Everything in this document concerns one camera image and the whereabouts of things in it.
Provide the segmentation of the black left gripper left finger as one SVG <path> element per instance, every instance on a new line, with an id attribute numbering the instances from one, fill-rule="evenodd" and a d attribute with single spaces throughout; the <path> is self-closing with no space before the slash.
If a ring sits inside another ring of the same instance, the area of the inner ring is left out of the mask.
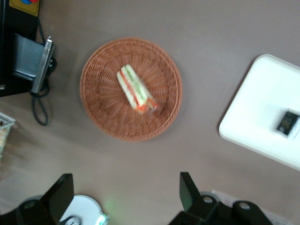
<path id="1" fill-rule="evenodd" d="M 0 216 L 2 225 L 57 225 L 74 198 L 71 173 L 63 174 L 41 197 L 23 201 Z"/>

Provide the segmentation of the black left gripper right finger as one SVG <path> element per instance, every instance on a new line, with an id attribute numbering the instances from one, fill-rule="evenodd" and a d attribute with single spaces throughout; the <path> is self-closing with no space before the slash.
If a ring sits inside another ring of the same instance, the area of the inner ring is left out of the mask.
<path id="1" fill-rule="evenodd" d="M 171 225 L 271 225 L 263 211 L 249 201 L 226 206 L 212 194 L 199 192 L 188 172 L 180 173 L 180 200 L 183 211 Z"/>

